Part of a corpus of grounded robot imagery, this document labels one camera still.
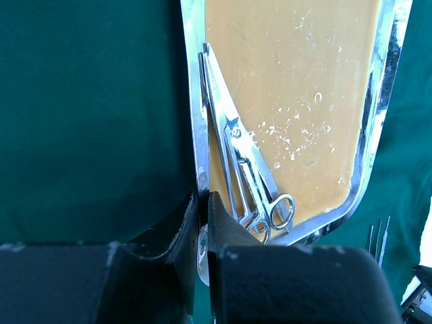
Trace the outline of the steel tweezers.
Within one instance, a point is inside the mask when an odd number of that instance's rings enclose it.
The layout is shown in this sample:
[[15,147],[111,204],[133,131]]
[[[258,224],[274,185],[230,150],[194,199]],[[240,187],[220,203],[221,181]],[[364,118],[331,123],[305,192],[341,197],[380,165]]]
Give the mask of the steel tweezers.
[[380,268],[382,268],[385,256],[390,221],[391,217],[389,216],[385,220],[385,223],[380,219],[377,228],[374,225],[371,225],[369,228],[367,251],[375,259]]

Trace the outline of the steel tray with orange liner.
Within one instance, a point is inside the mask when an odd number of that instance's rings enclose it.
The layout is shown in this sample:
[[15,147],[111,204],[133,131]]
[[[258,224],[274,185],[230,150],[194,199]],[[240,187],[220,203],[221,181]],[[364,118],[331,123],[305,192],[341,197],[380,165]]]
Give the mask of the steel tray with orange liner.
[[290,230],[268,244],[312,244],[345,223],[371,176],[411,7],[182,1],[199,199],[218,192],[232,216],[200,58],[210,43],[278,190],[296,203]]

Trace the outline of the green surgical cloth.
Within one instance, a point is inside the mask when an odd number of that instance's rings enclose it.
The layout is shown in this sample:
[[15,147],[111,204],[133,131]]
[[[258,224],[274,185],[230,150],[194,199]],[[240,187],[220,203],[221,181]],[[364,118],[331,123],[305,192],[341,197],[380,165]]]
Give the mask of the green surgical cloth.
[[[126,243],[195,192],[195,284],[211,300],[216,191],[199,199],[181,2],[1,2],[1,245]],[[428,126],[401,122],[378,161],[382,128],[364,195],[396,163],[431,178],[431,148],[414,144]]]

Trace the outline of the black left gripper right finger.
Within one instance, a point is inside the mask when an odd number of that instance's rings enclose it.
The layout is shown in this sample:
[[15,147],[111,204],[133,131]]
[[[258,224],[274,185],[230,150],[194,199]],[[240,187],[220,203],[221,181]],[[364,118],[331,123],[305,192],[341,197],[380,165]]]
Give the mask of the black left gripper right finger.
[[208,199],[211,312],[218,323],[400,323],[375,259],[347,246],[261,244]]

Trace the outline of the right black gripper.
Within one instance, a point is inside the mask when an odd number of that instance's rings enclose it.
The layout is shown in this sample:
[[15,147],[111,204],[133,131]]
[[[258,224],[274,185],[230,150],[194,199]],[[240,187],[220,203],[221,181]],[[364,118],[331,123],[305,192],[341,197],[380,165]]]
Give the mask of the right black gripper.
[[414,268],[419,285],[403,301],[403,323],[431,323],[431,268],[417,265]]

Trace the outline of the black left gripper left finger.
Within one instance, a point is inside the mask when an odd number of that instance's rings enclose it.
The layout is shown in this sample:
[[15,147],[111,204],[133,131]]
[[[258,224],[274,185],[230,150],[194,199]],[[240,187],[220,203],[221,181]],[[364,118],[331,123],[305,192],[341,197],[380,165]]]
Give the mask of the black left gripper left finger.
[[198,199],[121,243],[1,245],[2,323],[186,323],[194,308]]

